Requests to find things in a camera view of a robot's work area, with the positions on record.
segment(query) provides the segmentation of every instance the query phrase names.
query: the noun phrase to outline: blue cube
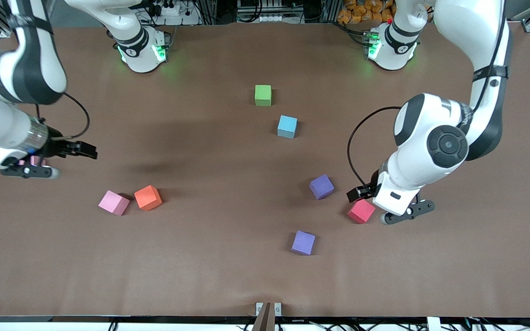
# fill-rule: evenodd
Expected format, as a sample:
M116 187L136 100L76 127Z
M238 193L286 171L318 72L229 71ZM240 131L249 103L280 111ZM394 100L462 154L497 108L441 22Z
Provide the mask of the blue cube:
M320 200L326 195L329 195L334 191L333 183L330 182L330 179L326 174L316 178L310 182L310 189L317 200Z
M293 139L296 136L296 127L298 126L298 119L282 115L277 126L277 135L280 137Z
M312 254L312 246L314 246L315 235L303 231L297 231L292 250L303 255Z

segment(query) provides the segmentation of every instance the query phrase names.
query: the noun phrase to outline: pink cube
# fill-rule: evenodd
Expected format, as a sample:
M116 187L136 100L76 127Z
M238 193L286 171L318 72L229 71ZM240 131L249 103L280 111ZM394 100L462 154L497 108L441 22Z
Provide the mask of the pink cube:
M30 157L30 164L32 164L33 166L35 166L35 165L37 166L38 162L40 162L40 157L39 156L32 155ZM41 166L46 166L46 159L42 159Z
M351 207L351 210L349 210L347 215L353 218L355 222L359 224L364 224L369 220L370 216L374 213L374 211L374 206L372 206L369 202L361 199L360 201L357 201L353 205L353 207Z
M128 207L128 203L130 203L130 200L122 197L122 195L116 194L112 191L107 191L98 206L111 212L112 214L122 216L122 214L124 214L124 210L126 210L126 207Z

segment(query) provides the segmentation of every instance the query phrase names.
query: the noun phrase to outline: red cube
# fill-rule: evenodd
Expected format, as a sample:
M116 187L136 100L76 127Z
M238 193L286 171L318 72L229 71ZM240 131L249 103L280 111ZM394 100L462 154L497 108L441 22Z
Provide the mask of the red cube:
M351 207L351 210L349 210L347 215L353 218L355 222L359 224L364 224L369 220L370 216L374 213L374 211L374 206L372 206L369 202L361 199L360 201L357 201L353 205L353 207Z

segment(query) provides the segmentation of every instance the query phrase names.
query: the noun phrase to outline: green led light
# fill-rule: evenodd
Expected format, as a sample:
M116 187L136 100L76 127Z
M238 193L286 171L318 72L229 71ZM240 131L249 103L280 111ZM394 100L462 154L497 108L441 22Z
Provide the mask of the green led light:
M369 48L369 55L368 57L370 59L375 59L377 57L377 53L379 52L379 49L381 48L381 40L378 40L374 46L371 46Z
M126 59L124 58L124 53L122 52L122 50L120 50L120 47L118 46L118 51L120 52L120 55L122 56L122 62L126 62Z
M412 49L410 50L410 56L408 56L408 60L410 60L414 56L414 50L418 44L414 44L412 46Z
M162 62L166 59L165 50L163 49L163 47L157 47L153 45L153 51L158 61Z

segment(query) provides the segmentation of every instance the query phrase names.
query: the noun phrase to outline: orange cube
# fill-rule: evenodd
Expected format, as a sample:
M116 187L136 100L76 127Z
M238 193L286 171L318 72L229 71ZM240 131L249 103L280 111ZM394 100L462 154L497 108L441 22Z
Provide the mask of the orange cube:
M144 211L149 211L153 208L156 208L161 205L161 196L158 195L158 191L152 185L149 185L142 190L136 191L134 193L136 202L140 209Z

